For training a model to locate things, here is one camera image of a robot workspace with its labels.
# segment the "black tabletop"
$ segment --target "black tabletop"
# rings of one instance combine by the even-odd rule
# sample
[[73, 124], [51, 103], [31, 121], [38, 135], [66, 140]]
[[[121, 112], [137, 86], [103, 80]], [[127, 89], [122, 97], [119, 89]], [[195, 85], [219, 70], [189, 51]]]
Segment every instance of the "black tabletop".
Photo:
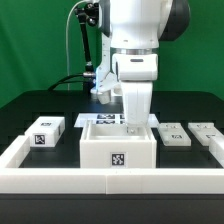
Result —
[[[26, 92], [0, 109], [0, 154], [39, 116], [64, 116], [55, 148], [32, 148], [20, 168], [79, 168], [79, 113], [122, 113], [79, 91]], [[191, 134], [189, 122], [213, 122], [224, 133], [224, 101], [205, 92], [153, 92], [159, 122], [181, 123], [191, 147], [165, 147], [156, 129], [157, 168], [222, 168]], [[223, 223], [223, 195], [0, 195], [2, 223]]]

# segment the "white border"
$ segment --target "white border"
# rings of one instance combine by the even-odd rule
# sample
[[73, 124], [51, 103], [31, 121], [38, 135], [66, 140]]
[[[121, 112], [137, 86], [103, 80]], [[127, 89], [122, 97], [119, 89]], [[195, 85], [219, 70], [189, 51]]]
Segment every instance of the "white border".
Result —
[[0, 194], [224, 194], [223, 169], [18, 169], [29, 137], [0, 157]]

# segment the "rectangular block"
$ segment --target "rectangular block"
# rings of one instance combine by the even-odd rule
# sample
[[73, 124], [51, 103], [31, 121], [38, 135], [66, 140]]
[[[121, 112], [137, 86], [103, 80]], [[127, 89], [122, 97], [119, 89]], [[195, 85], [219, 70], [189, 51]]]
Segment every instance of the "rectangular block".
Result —
[[81, 168], [155, 168], [156, 140], [150, 128], [136, 135], [126, 125], [87, 121], [80, 140]]
[[224, 136], [211, 137], [209, 151], [224, 167]]
[[203, 146], [209, 146], [211, 137], [222, 136], [214, 123], [189, 123], [188, 128]]
[[1, 194], [105, 194], [104, 170], [2, 169]]
[[[123, 114], [83, 114], [80, 113], [76, 119], [75, 128], [83, 128], [87, 120], [93, 124], [123, 124], [125, 122]], [[155, 114], [149, 114], [148, 124], [151, 128], [157, 128], [159, 122]]]
[[39, 117], [25, 132], [31, 147], [55, 147], [65, 130], [64, 117]]
[[161, 123], [158, 131], [165, 146], [191, 146], [191, 139], [180, 123]]
[[0, 168], [18, 168], [30, 151], [29, 136], [18, 136], [0, 157]]

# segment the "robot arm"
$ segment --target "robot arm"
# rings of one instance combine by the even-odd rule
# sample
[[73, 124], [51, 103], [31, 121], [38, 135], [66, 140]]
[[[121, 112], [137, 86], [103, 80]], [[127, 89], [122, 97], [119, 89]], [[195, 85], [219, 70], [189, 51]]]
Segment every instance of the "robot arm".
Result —
[[[107, 103], [110, 90], [120, 87], [128, 131], [136, 134], [138, 127], [147, 125], [152, 81], [158, 75], [158, 56], [153, 49], [159, 47], [159, 40], [175, 40], [185, 31], [190, 20], [188, 2], [92, 0], [92, 3], [99, 4], [99, 28], [103, 33], [103, 59], [97, 69], [98, 98]], [[112, 57], [110, 49], [115, 52]]]

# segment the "green backdrop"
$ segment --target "green backdrop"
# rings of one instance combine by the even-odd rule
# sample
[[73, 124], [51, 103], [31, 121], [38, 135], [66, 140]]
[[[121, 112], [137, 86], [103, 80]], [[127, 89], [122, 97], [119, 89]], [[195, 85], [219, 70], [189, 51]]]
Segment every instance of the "green backdrop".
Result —
[[[74, 0], [0, 0], [0, 107], [66, 76], [65, 27]], [[160, 43], [156, 90], [207, 91], [224, 99], [224, 1], [189, 0], [191, 22], [175, 42]], [[71, 73], [83, 71], [79, 25], [72, 18]], [[95, 66], [100, 35], [88, 29]]]

